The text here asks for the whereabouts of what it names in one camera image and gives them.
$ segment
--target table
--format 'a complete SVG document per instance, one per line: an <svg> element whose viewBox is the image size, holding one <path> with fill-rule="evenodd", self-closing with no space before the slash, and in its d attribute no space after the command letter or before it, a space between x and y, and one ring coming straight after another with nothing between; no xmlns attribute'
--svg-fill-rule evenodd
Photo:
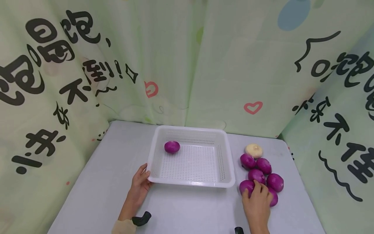
<svg viewBox="0 0 374 234"><path fill-rule="evenodd" d="M48 234L110 233L140 165L147 162L157 126L114 121L81 172ZM285 142L228 134L236 185L229 189L155 184L137 216L152 214L137 233L248 234L239 183L247 172L240 166L244 147L256 143L285 181L279 202L271 208L271 234L325 233Z"/></svg>

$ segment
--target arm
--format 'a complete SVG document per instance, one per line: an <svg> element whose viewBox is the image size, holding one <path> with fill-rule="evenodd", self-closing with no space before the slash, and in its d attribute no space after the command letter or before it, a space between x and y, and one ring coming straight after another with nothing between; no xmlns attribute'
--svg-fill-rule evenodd
<svg viewBox="0 0 374 234"><path fill-rule="evenodd" d="M249 192L246 189L242 194L242 203L245 216L249 223L251 234L270 234L267 228L267 222L270 217L270 202L273 195L269 193L268 188L255 182L255 188L249 198Z"/></svg>
<svg viewBox="0 0 374 234"><path fill-rule="evenodd" d="M132 217L136 216L139 208L143 204L145 197L153 183L148 181L151 174L145 171L147 164L142 165L132 178L132 184L127 193L126 200L114 224L112 234L135 234L136 226L132 223Z"/></svg>

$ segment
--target light green curtain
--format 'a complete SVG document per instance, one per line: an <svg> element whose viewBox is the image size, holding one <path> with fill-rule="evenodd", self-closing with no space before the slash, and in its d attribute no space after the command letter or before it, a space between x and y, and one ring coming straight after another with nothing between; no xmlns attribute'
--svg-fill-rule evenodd
<svg viewBox="0 0 374 234"><path fill-rule="evenodd" d="M373 233L374 26L282 132L326 233Z"/></svg>
<svg viewBox="0 0 374 234"><path fill-rule="evenodd" d="M2 1L0 233L47 232L111 120L277 137L373 9L369 0Z"/></svg>

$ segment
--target basket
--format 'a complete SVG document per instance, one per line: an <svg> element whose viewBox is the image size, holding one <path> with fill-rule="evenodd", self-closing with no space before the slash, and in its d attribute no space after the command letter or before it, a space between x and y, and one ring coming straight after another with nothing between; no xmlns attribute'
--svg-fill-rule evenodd
<svg viewBox="0 0 374 234"><path fill-rule="evenodd" d="M167 153L164 145L177 141L180 150ZM234 165L227 134L222 130L159 126L148 157L155 183L229 188L235 184Z"/></svg>

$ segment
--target pink heart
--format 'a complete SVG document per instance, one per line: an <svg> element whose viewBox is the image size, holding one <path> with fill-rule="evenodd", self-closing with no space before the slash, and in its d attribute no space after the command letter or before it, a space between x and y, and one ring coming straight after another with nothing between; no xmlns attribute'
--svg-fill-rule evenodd
<svg viewBox="0 0 374 234"><path fill-rule="evenodd" d="M146 92L148 98L154 97L154 96L156 96L156 95L159 93L159 87L158 87L157 84L154 83L153 81L150 81L150 82L148 82L148 83L144 81L144 85L145 85L145 92ZM147 90L147 88L148 88L150 85L153 85L153 86L154 86L154 91L153 91L153 92L152 92L151 89L148 89L148 90Z"/></svg>
<svg viewBox="0 0 374 234"><path fill-rule="evenodd" d="M248 108L248 106L255 107L257 105L258 105L258 107L254 111L249 110L249 108ZM262 108L262 105L263 105L263 103L261 101L257 101L255 103L247 103L247 104L244 105L244 110L246 112L250 113L251 115L254 115Z"/></svg>

